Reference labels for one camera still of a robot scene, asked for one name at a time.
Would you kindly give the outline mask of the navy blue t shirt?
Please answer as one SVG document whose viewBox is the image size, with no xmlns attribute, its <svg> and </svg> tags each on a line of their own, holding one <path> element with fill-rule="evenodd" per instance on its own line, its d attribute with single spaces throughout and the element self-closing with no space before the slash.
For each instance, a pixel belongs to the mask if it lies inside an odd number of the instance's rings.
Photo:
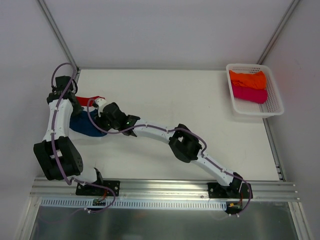
<svg viewBox="0 0 320 240">
<path fill-rule="evenodd" d="M 87 111 L 83 110 L 80 114 L 71 116 L 69 121 L 71 130 L 89 136 L 89 137 L 104 137 L 107 134 L 98 130 L 90 121 Z"/>
</svg>

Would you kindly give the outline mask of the folded red t shirt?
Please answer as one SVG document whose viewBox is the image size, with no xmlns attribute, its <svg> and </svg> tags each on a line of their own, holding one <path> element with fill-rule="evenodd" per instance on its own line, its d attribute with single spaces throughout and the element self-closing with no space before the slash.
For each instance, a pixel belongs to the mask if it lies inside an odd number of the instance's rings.
<svg viewBox="0 0 320 240">
<path fill-rule="evenodd" d="M 92 97 L 81 97 L 81 96 L 76 96 L 77 101 L 82 107 L 87 106 L 88 102 L 90 99 L 93 99 L 94 101 L 97 99 L 105 99 L 104 97 L 101 96 L 92 96 Z"/>
</svg>

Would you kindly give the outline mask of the folded white t shirt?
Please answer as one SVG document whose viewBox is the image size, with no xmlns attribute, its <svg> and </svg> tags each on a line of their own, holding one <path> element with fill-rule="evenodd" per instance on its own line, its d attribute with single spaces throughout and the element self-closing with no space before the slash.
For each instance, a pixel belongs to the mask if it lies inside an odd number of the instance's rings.
<svg viewBox="0 0 320 240">
<path fill-rule="evenodd" d="M 80 130 L 79 132 L 81 134 L 84 134 L 89 137 L 94 137 L 94 138 L 101 138 L 107 135 L 107 133 L 100 131 L 96 126 L 98 126 L 98 123 L 96 121 L 96 118 L 98 116 L 98 111 L 95 110 L 90 110 L 89 115 L 91 117 L 91 120 L 88 116 L 88 111 L 86 110 L 85 107 L 83 107 L 83 111 L 80 115 Z"/>
</svg>

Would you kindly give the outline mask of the orange t shirt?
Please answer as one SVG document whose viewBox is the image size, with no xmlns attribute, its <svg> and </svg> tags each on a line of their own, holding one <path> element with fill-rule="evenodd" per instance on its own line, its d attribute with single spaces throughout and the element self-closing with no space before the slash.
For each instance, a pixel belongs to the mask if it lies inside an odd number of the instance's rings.
<svg viewBox="0 0 320 240">
<path fill-rule="evenodd" d="M 229 71 L 230 81 L 237 87 L 263 90 L 267 88 L 267 78 L 262 71 L 256 73 L 236 73 Z"/>
</svg>

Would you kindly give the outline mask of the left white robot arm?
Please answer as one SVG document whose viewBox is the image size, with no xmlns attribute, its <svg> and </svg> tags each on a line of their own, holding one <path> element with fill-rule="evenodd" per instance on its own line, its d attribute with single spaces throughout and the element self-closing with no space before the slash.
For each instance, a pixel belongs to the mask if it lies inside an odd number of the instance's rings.
<svg viewBox="0 0 320 240">
<path fill-rule="evenodd" d="M 49 181 L 80 181 L 93 195 L 99 195 L 105 188 L 101 173 L 84 165 L 69 138 L 71 117 L 80 116 L 83 110 L 73 92 L 73 81 L 70 76 L 58 76 L 55 83 L 46 99 L 50 110 L 47 130 L 42 141 L 33 146 L 33 152 Z"/>
</svg>

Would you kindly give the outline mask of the white plastic basket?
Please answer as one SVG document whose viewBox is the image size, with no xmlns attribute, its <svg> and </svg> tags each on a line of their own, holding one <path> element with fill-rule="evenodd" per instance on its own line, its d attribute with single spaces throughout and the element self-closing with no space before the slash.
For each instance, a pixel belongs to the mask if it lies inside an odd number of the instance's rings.
<svg viewBox="0 0 320 240">
<path fill-rule="evenodd" d="M 234 97 L 230 71 L 240 74 L 263 72 L 266 76 L 267 100 L 259 104 Z M 271 69 L 260 64 L 230 63 L 226 66 L 226 74 L 233 115 L 241 119 L 266 119 L 284 113 L 282 99 Z"/>
</svg>

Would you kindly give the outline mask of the aluminium mounting rail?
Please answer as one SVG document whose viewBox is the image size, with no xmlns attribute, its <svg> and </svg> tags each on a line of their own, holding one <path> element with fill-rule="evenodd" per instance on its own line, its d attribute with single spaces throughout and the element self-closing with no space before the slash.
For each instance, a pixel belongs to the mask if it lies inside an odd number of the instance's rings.
<svg viewBox="0 0 320 240">
<path fill-rule="evenodd" d="M 120 179 L 120 199 L 138 200 L 209 200 L 207 180 L 155 180 Z M 252 181 L 253 201 L 300 202 L 296 185 L 288 181 Z M 76 194 L 77 184 L 49 181 L 37 177 L 30 191 L 31 196 L 69 197 Z"/>
</svg>

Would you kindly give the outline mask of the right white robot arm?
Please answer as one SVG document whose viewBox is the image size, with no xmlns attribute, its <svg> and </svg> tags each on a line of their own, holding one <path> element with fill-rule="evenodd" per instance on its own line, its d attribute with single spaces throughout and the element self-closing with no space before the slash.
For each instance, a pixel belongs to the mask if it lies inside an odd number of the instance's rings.
<svg viewBox="0 0 320 240">
<path fill-rule="evenodd" d="M 169 128 L 150 123 L 138 116 L 125 114 L 116 103 L 107 103 L 103 98 L 94 100 L 92 105 L 97 109 L 97 116 L 92 123 L 101 132 L 108 135 L 145 137 L 167 144 L 178 160 L 186 164 L 193 163 L 212 175 L 222 197 L 252 199 L 251 185 L 237 172 L 213 159 L 206 152 L 207 143 L 184 124 Z"/>
</svg>

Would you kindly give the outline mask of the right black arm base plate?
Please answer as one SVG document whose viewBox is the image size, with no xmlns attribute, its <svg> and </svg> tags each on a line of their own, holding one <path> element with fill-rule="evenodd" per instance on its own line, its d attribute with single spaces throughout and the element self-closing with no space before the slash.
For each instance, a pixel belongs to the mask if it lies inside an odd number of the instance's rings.
<svg viewBox="0 0 320 240">
<path fill-rule="evenodd" d="M 208 182 L 208 197 L 210 199 L 249 199 L 252 198 L 251 185 L 244 182 L 222 186 L 217 182 Z"/>
</svg>

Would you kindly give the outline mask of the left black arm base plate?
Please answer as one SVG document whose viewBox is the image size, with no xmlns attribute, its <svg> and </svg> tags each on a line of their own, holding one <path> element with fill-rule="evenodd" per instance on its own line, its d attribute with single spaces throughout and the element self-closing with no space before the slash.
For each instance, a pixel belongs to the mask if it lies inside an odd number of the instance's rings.
<svg viewBox="0 0 320 240">
<path fill-rule="evenodd" d="M 113 196 L 111 190 L 114 192 L 115 196 L 119 196 L 120 192 L 120 181 L 119 180 L 103 180 L 102 182 L 96 181 L 93 184 L 97 186 L 107 187 L 108 189 L 95 187 L 90 184 L 81 185 L 77 184 L 75 194 L 77 196 L 92 196 L 92 197 L 102 197 L 104 194 L 106 196 Z"/>
</svg>

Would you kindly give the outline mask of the pink t shirt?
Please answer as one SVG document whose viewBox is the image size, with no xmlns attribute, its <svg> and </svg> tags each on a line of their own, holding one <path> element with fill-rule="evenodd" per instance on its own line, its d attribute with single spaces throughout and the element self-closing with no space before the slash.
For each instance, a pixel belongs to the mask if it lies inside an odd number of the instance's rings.
<svg viewBox="0 0 320 240">
<path fill-rule="evenodd" d="M 268 92 L 265 89 L 254 89 L 231 84 L 233 96 L 237 99 L 264 104 L 268 99 Z"/>
</svg>

